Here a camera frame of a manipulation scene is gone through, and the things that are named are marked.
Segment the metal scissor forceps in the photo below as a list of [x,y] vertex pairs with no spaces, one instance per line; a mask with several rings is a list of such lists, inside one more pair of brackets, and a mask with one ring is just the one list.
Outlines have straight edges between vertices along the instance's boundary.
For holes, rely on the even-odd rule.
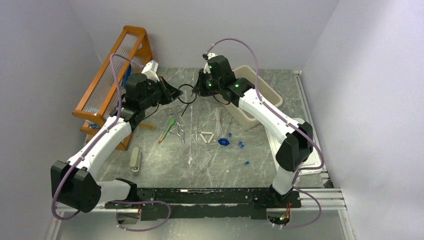
[[177,127],[176,135],[180,138],[181,143],[184,144],[185,133],[184,133],[184,130],[182,129],[181,121],[180,121],[180,113],[183,111],[182,107],[179,104],[177,104],[174,107],[168,106],[166,110],[168,115],[173,115],[175,119],[176,127]]

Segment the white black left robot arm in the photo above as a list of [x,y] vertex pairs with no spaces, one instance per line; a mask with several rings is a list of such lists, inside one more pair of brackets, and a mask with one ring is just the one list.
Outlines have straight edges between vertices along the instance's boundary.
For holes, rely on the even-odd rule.
[[119,201],[126,208],[138,203],[136,183],[123,178],[97,182],[95,176],[117,145],[145,119],[148,108],[168,105],[183,92],[161,76],[152,80],[143,73],[131,74],[125,86],[125,93],[118,99],[116,109],[96,135],[67,161],[57,161],[52,165],[53,212],[57,203],[83,213],[89,213],[98,203]]

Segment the black wire ring stand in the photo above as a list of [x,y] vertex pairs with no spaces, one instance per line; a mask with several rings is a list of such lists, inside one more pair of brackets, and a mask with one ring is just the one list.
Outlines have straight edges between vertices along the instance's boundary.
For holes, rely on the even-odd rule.
[[197,94],[194,93],[194,86],[188,83],[180,85],[178,89],[182,91],[182,95],[178,98],[178,100],[184,104],[181,112],[181,116],[183,116],[187,109],[196,101]]

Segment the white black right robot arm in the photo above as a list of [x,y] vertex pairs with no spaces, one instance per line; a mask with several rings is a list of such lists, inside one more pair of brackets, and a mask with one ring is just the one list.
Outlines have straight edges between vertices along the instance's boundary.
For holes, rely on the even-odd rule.
[[220,96],[231,105],[255,117],[280,143],[275,155],[278,169],[271,184],[270,202],[282,207],[289,200],[298,169],[313,152],[312,126],[288,117],[269,102],[244,77],[237,78],[223,55],[205,53],[204,69],[199,71],[193,92],[201,97]]

